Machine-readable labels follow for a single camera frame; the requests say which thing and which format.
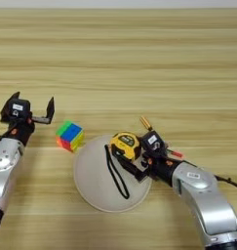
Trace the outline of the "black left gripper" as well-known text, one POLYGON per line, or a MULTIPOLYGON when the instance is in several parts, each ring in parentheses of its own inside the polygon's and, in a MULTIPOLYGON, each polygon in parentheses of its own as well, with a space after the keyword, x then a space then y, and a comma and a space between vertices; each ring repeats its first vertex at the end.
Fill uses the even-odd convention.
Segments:
MULTIPOLYGON (((11 95, 11 99, 18 99, 20 96, 20 92, 16 92, 11 95)), ((9 122, 8 130, 0 135, 0 141, 2 139, 14 139, 21 142, 24 146, 27 145, 27 142, 35 130, 35 124, 51 124, 52 119, 55 113, 55 101, 54 97, 49 100, 47 106, 47 115, 46 117, 28 117, 13 119, 9 122)))

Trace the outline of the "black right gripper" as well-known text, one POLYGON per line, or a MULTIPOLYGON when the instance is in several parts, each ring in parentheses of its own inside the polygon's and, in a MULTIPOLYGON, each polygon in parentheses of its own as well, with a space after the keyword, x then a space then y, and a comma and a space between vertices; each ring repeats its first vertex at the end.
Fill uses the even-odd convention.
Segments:
POLYGON ((118 162, 125 170, 132 174, 138 182, 142 182, 147 175, 154 181, 161 180, 169 186, 172 185, 172 176, 180 164, 179 160, 165 156, 153 157, 146 152, 142 155, 142 158, 141 165, 145 167, 145 171, 141 171, 135 164, 123 156, 118 157, 118 162))

